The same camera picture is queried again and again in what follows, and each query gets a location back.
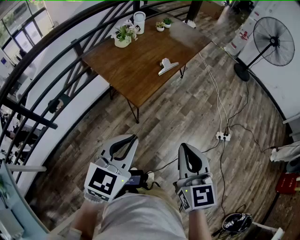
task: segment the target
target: shoe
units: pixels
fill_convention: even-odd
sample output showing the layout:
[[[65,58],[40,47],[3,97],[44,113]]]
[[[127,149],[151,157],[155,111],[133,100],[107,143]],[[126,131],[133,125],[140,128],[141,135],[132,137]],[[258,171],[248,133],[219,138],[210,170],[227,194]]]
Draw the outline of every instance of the shoe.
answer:
[[[146,174],[148,175],[148,180],[153,182],[154,181],[154,172],[147,172]]]

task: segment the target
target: white cable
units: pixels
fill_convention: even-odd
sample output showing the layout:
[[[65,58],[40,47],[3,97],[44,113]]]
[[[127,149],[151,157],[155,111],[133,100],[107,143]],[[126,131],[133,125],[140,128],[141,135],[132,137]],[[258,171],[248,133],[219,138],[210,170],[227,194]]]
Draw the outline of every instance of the white cable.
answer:
[[[215,83],[216,83],[216,86],[217,86],[217,97],[218,97],[218,99],[219,99],[219,101],[220,101],[220,103],[221,103],[221,105],[222,105],[222,107],[223,107],[223,110],[224,110],[224,112],[225,112],[226,121],[227,121],[227,126],[229,126],[227,113],[226,113],[225,108],[224,108],[224,106],[223,106],[223,103],[222,103],[222,101],[221,101],[221,99],[220,99],[219,88],[218,88],[217,81],[215,80],[215,78],[214,78],[214,76],[212,75],[211,71],[208,69],[208,66],[207,66],[206,62],[204,61],[204,59],[203,59],[203,57],[201,56],[200,53],[199,53],[199,55],[200,55],[200,57],[201,57],[201,59],[202,59],[204,65],[205,65],[206,69],[208,70],[208,72],[209,72],[209,74],[210,74],[210,78],[212,77],[213,80],[214,80]]]
[[[220,113],[220,110],[219,110],[219,107],[218,107],[218,100],[220,101],[220,103],[221,103],[221,105],[222,105],[222,108],[223,108],[223,110],[224,110],[224,112],[225,112],[227,126],[229,126],[227,113],[226,113],[226,110],[225,110],[225,108],[224,108],[224,105],[223,105],[223,103],[222,103],[222,101],[221,101],[221,98],[220,98],[220,95],[219,95],[219,88],[218,88],[217,81],[215,80],[214,76],[212,75],[211,71],[209,70],[209,68],[208,68],[206,62],[204,61],[203,57],[201,56],[201,54],[200,54],[200,53],[198,53],[198,54],[199,54],[201,60],[203,61],[204,65],[205,65],[205,67],[206,67],[206,69],[207,69],[207,71],[209,72],[209,75],[210,75],[212,84],[214,85],[215,90],[216,90],[216,92],[217,92],[217,108],[218,108],[219,115],[220,115],[220,128],[221,128],[220,132],[222,132],[222,118],[221,118],[221,113]]]
[[[208,73],[209,73],[209,75],[210,75],[210,71],[209,71],[207,65],[205,64],[204,59],[202,58],[201,55],[200,55],[200,58],[202,59],[204,65],[205,65],[205,67],[206,67],[206,69],[207,69],[207,71],[208,71]],[[210,75],[210,78],[211,78],[212,84],[213,84],[214,87],[215,87],[215,90],[216,90],[216,92],[217,92],[217,95],[219,96],[219,92],[218,92],[218,90],[217,90],[217,88],[216,88],[216,86],[215,86],[215,84],[214,84],[214,81],[212,80],[211,75]],[[219,115],[220,115],[220,132],[222,132],[222,117],[221,117],[221,113],[220,113],[220,109],[219,109],[218,98],[217,98],[217,110],[219,111]]]

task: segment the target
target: wall outlet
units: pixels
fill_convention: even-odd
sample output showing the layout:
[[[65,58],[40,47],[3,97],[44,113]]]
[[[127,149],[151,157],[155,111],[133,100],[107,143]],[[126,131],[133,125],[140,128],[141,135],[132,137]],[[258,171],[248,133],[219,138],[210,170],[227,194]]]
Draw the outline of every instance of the wall outlet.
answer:
[[[230,134],[228,134],[228,136],[226,136],[224,133],[222,132],[217,132],[216,134],[216,138],[220,139],[220,140],[225,140],[225,141],[230,141]]]

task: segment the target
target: wooden table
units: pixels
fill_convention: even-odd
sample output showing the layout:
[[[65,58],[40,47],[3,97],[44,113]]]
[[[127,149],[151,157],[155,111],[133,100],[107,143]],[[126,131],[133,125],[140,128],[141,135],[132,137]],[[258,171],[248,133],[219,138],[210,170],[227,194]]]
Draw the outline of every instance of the wooden table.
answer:
[[[170,17],[171,27],[158,32],[156,22]],[[108,83],[128,101],[131,111],[139,123],[139,108],[178,70],[200,52],[210,40],[198,30],[191,28],[168,14],[161,14],[145,22],[145,32],[137,35],[125,48],[114,45],[114,39],[88,52],[83,60],[101,75]],[[158,75],[162,69],[160,62],[168,58],[171,63],[179,65]],[[137,108],[137,117],[130,105]]]

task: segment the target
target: window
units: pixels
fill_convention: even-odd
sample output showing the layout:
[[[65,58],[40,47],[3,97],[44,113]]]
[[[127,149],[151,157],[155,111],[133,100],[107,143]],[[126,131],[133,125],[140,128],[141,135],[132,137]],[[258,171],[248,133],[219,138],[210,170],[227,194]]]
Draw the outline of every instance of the window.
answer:
[[[20,1],[0,20],[0,48],[14,62],[53,29],[43,1]]]
[[[43,36],[47,35],[52,29],[53,25],[50,21],[47,11],[44,11],[35,17],[38,28],[41,30]]]
[[[25,52],[29,52],[29,50],[32,48],[32,45],[30,43],[30,41],[28,40],[28,38],[25,36],[24,32],[20,32],[16,37],[15,37],[16,41],[18,42],[18,44],[21,46],[21,48],[25,51]]]
[[[12,39],[10,39],[9,43],[6,45],[3,51],[12,60],[14,64],[17,64],[19,62],[16,58],[16,55],[19,53],[20,49]]]
[[[34,44],[37,44],[42,38],[33,22],[29,23],[25,30]]]
[[[9,33],[2,21],[0,21],[0,46],[3,46],[9,39]]]
[[[27,3],[32,14],[44,7],[43,1],[28,1]]]
[[[3,18],[10,34],[14,33],[23,22],[31,16],[26,2],[15,5]]]

